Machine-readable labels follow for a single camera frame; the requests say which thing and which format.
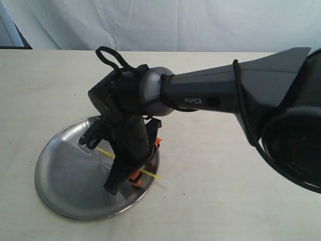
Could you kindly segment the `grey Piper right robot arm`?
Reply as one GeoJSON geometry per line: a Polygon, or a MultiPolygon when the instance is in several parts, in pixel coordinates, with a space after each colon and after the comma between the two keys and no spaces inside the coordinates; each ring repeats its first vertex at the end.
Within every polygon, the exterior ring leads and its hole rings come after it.
{"type": "Polygon", "coordinates": [[[157,151],[160,117],[173,111],[234,114],[251,146],[281,176],[320,193],[320,50],[291,48],[260,59],[184,74],[130,66],[115,50],[96,56],[112,71],[88,91],[99,117],[79,139],[108,141],[115,160],[104,189],[137,183],[157,151]]]}

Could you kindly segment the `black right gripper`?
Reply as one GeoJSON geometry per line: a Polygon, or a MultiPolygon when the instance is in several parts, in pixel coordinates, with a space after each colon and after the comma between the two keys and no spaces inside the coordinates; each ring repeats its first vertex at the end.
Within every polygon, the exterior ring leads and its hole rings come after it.
{"type": "Polygon", "coordinates": [[[134,115],[125,121],[111,123],[105,117],[98,116],[82,134],[79,139],[81,147],[93,150],[102,140],[112,147],[115,157],[103,186],[108,193],[116,195],[126,181],[140,187],[143,176],[140,168],[149,163],[155,169],[153,157],[162,141],[157,137],[160,127],[161,121],[157,118],[145,123],[143,117],[134,115]]]}

